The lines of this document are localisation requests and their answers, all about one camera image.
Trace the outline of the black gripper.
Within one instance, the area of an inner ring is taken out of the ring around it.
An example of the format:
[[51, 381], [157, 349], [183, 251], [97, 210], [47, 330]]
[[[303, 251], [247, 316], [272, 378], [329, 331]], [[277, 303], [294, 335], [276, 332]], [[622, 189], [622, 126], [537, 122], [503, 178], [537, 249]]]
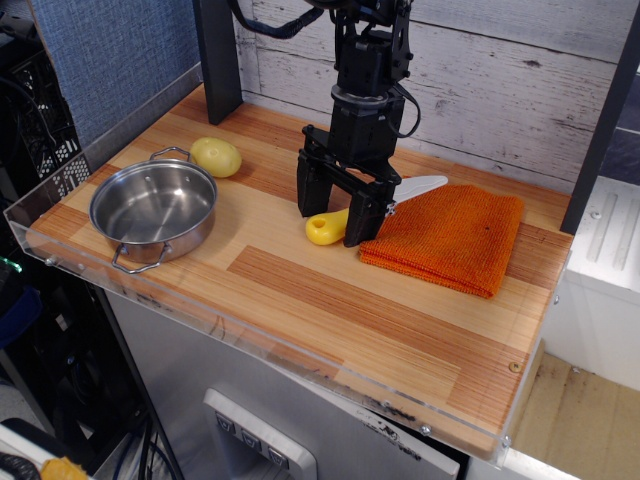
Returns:
[[400, 92], [381, 97], [334, 92], [332, 97], [330, 127], [303, 128], [298, 209], [303, 217], [311, 217], [328, 210], [333, 187], [350, 193], [343, 244], [355, 247], [377, 236], [400, 184], [390, 158], [402, 136], [405, 97]]

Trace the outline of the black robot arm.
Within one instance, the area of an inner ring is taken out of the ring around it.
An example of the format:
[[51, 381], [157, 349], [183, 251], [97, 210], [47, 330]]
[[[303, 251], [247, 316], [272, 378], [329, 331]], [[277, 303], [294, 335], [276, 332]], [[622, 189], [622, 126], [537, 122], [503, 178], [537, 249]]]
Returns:
[[327, 131], [304, 127], [297, 167], [298, 208], [312, 218], [326, 213], [333, 188], [351, 197], [343, 243], [354, 247], [374, 239], [393, 207], [401, 182], [390, 165], [407, 102], [402, 86], [414, 55], [409, 46], [408, 1], [314, 1], [311, 10], [279, 27], [244, 16], [229, 4], [247, 30], [290, 39], [323, 13], [335, 27], [333, 111]]

